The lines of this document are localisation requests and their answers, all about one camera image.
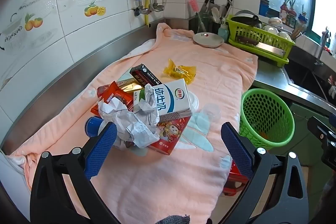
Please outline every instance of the metal bolt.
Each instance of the metal bolt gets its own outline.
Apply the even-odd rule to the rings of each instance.
[[[262,147],[257,148],[257,151],[258,151],[259,154],[262,154],[262,155],[266,154],[266,150]]]
[[[288,155],[292,158],[295,159],[296,158],[296,154],[294,152],[289,152]]]
[[[81,152],[81,149],[79,147],[75,147],[73,150],[72,150],[72,153],[77,155]]]
[[[48,151],[44,151],[41,155],[42,158],[46,158],[49,156],[49,152]]]

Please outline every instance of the peach towel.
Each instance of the peach towel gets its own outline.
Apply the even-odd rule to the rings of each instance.
[[[241,95],[253,83],[257,57],[228,44],[204,48],[195,44],[192,36],[192,31],[172,30],[161,23],[155,43],[147,41],[97,75],[59,115],[12,154],[26,156],[28,186],[32,186],[43,151],[65,154],[88,140],[84,124],[93,116],[90,108],[97,102],[97,87],[119,79],[129,68],[141,63],[163,83],[172,81],[162,75],[171,58],[177,65],[197,67],[196,78],[188,89],[198,97],[199,109],[206,103],[214,103],[221,110],[221,119],[211,123],[205,135],[213,151],[200,147],[185,149],[182,144],[170,156],[148,148],[140,156],[133,151],[112,148],[91,182],[121,223],[156,223],[168,215],[190,215],[191,223],[206,223],[231,167],[231,158],[220,135],[221,125],[229,121],[239,130]],[[223,166],[223,159],[228,158],[229,164]],[[65,175],[64,179],[77,212],[87,216],[69,177]]]

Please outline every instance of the pink bottle brush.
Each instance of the pink bottle brush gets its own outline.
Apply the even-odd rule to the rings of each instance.
[[[201,29],[203,32],[206,32],[207,30],[205,29],[204,23],[202,22],[202,19],[200,17],[200,14],[198,13],[199,8],[197,4],[197,0],[189,0],[189,4],[194,12],[196,12],[196,16],[198,18],[199,24],[201,26]]]

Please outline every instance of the white crumpled paper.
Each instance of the white crumpled paper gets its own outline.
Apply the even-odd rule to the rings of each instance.
[[[121,148],[122,141],[132,141],[139,148],[145,148],[159,140],[156,125],[160,118],[156,107],[156,94],[149,84],[145,86],[145,98],[146,100],[139,102],[136,113],[128,111],[126,105],[115,97],[108,104],[103,100],[98,103],[100,116],[117,126],[116,147]]]

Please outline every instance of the green basket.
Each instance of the green basket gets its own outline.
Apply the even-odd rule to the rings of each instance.
[[[229,29],[230,29],[230,37],[229,37],[230,44],[232,44],[235,47],[244,49],[248,52],[252,52],[252,53],[267,57],[275,61],[277,63],[277,66],[280,68],[283,67],[284,64],[289,63],[289,60],[287,57],[293,45],[295,45],[295,42],[286,40],[276,34],[266,32],[262,29],[232,21],[231,17],[233,17],[233,15],[229,15],[226,18],[226,22],[229,24]],[[271,54],[270,52],[266,52],[259,48],[256,48],[253,45],[242,44],[240,42],[237,42],[236,40],[236,36],[238,35],[253,39],[261,43],[271,45],[273,47],[276,47],[276,48],[279,48],[285,51],[286,53],[284,57],[281,58],[281,57]]]
[[[251,89],[241,98],[239,135],[255,147],[269,150],[286,145],[294,135],[292,112],[280,97],[264,89]]]

